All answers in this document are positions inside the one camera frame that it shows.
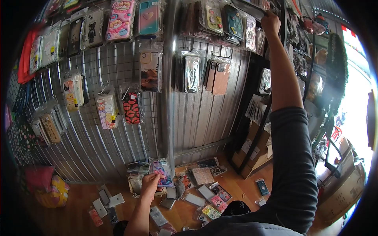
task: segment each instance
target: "heart phone case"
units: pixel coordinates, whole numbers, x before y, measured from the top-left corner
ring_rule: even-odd
[[[81,27],[84,17],[74,20],[70,24],[67,40],[67,57],[72,57],[81,52]]]
[[[159,52],[141,52],[141,89],[143,91],[157,92],[159,88]]]
[[[214,84],[212,88],[213,95],[226,94],[229,75],[230,75],[230,64],[217,63],[215,77],[214,77]]]
[[[139,35],[156,34],[159,31],[160,2],[159,0],[141,1],[139,4]]]
[[[84,25],[84,48],[100,46],[102,42],[102,26],[104,24],[104,9],[87,13]]]
[[[122,105],[125,114],[125,120],[129,124],[139,124],[141,122],[139,115],[138,94],[128,92],[122,94]]]
[[[220,213],[215,210],[212,206],[207,205],[202,209],[202,212],[207,215],[210,219],[215,220],[220,217]]]
[[[57,58],[58,51],[58,30],[53,30],[43,36],[41,48],[42,67],[54,63]]]
[[[109,18],[107,41],[126,40],[132,35],[135,1],[116,1]]]

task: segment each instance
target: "hanging merchandise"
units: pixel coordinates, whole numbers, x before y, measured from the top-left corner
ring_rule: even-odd
[[[128,41],[133,36],[133,25],[137,1],[112,1],[106,40]]]
[[[118,127],[115,90],[112,85],[100,87],[95,93],[97,110],[104,130]]]
[[[143,123],[143,99],[139,86],[130,83],[122,83],[119,86],[121,107],[126,124]]]
[[[181,76],[177,85],[180,92],[195,93],[201,90],[201,56],[199,50],[178,52],[177,74]]]
[[[79,55],[81,52],[81,34],[84,17],[74,19],[70,23],[67,40],[67,57]]]
[[[270,69],[263,68],[261,72],[259,93],[261,94],[271,94],[272,85],[270,82]]]
[[[83,49],[101,46],[102,26],[104,25],[104,9],[96,8],[87,12],[84,19]]]
[[[256,53],[256,19],[245,13],[244,31],[245,31],[245,48]]]
[[[30,75],[34,74],[37,70],[41,68],[41,56],[40,56],[40,48],[41,48],[41,39],[42,36],[37,36],[34,39],[33,45],[31,46],[30,51]]]
[[[144,42],[139,44],[141,63],[141,89],[149,92],[161,91],[161,62],[163,42]]]
[[[163,33],[164,7],[163,0],[140,1],[138,34],[142,39],[154,39]]]

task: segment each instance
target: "wire grid panel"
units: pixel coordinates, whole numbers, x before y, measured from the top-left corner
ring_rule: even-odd
[[[207,60],[215,56],[231,56],[231,71],[225,95],[214,96],[202,86],[198,93],[176,93],[175,100],[175,152],[200,147],[227,138],[236,117],[242,96],[249,63],[249,52],[215,45],[201,39],[183,37],[179,50],[197,49],[205,56],[201,59],[203,82]],[[176,165],[195,162],[214,155],[219,150],[211,148],[192,155],[178,157]]]
[[[139,58],[134,43],[107,44],[52,64],[32,81],[29,112],[56,97],[68,123],[62,142],[48,148],[38,146],[34,157],[53,165],[60,177],[72,182],[115,182],[126,178],[126,164],[158,157],[158,115],[156,93],[143,92],[144,123],[127,125],[123,116],[117,128],[103,130],[98,117],[95,91],[123,82],[139,80]],[[65,107],[61,78],[70,69],[85,73],[89,103],[77,112]],[[117,95],[117,106],[120,106]]]

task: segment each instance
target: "packaged phone case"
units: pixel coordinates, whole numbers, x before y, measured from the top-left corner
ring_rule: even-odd
[[[31,45],[30,51],[30,75],[34,74],[37,70],[41,68],[41,56],[40,56],[40,48],[41,48],[41,40],[42,36],[37,36],[34,39],[33,44]]]
[[[117,106],[114,87],[107,85],[97,89],[95,94],[98,115],[104,130],[118,127]]]
[[[52,29],[42,37],[41,61],[42,67],[54,63],[58,55],[59,29]]]
[[[73,20],[70,24],[67,40],[67,57],[79,55],[81,52],[81,34],[84,17]]]
[[[143,99],[138,86],[130,83],[123,83],[119,86],[119,94],[123,115],[126,124],[143,123]]]
[[[163,58],[162,43],[150,47],[139,46],[141,63],[141,89],[149,92],[161,91],[161,61]]]
[[[104,25],[104,9],[96,8],[87,12],[84,20],[83,49],[101,46],[102,26]]]
[[[263,68],[261,72],[259,93],[261,94],[271,94],[272,85],[270,81],[270,69]]]
[[[218,34],[223,33],[222,14],[219,1],[201,0],[202,26]]]

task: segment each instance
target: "cartoon bear phone case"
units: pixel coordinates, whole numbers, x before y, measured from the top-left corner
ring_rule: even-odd
[[[125,40],[132,35],[135,1],[116,1],[109,18],[107,41]]]
[[[160,2],[159,0],[141,1],[139,4],[139,35],[156,34],[159,31]]]
[[[141,89],[143,91],[159,91],[159,59],[158,51],[140,53]]]
[[[70,24],[67,40],[67,57],[78,55],[81,52],[80,42],[83,21],[84,17],[80,17]]]
[[[102,26],[104,24],[104,9],[87,13],[84,26],[84,48],[100,46],[102,42]]]

